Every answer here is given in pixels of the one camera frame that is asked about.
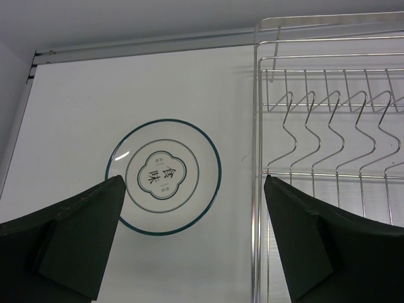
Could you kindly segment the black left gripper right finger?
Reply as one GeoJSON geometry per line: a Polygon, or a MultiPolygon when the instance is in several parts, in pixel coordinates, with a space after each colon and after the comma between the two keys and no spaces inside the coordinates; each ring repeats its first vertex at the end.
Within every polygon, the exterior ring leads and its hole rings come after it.
{"type": "Polygon", "coordinates": [[[266,204],[292,302],[402,302],[403,229],[268,176],[266,204]]]}

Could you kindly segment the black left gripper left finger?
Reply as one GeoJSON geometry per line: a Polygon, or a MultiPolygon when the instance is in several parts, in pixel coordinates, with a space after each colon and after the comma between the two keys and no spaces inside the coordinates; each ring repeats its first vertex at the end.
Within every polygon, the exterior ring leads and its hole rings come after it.
{"type": "Polygon", "coordinates": [[[1,302],[98,299],[126,185],[117,175],[1,224],[1,302]]]}

